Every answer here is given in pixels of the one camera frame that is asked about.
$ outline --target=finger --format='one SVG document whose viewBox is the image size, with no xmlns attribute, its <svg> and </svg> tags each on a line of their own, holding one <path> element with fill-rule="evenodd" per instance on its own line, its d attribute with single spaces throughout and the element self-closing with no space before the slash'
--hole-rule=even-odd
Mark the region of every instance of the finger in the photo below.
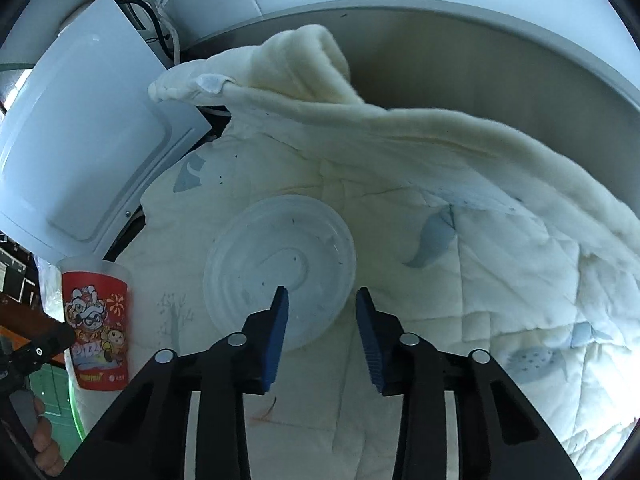
<svg viewBox="0 0 640 480">
<path fill-rule="evenodd" d="M 44 402 L 42 402 L 42 400 L 39 399 L 38 397 L 33 397 L 33 405 L 36 408 L 36 413 L 38 415 L 43 415 L 44 412 L 47 411 L 47 409 L 45 408 Z"/>
<path fill-rule="evenodd" d="M 43 452 L 51 444 L 51 423 L 45 416 L 38 419 L 36 432 L 33 434 L 33 447 L 37 452 Z"/>
<path fill-rule="evenodd" d="M 59 456 L 57 462 L 52 467 L 45 470 L 45 473 L 48 474 L 49 476 L 58 476 L 60 473 L 62 473 L 62 470 L 64 468 L 65 468 L 65 461 L 62 460 L 61 456 Z"/>
<path fill-rule="evenodd" d="M 36 457 L 36 466 L 42 471 L 56 465 L 60 458 L 60 446 L 55 440 L 51 441 L 51 445 Z"/>
</svg>

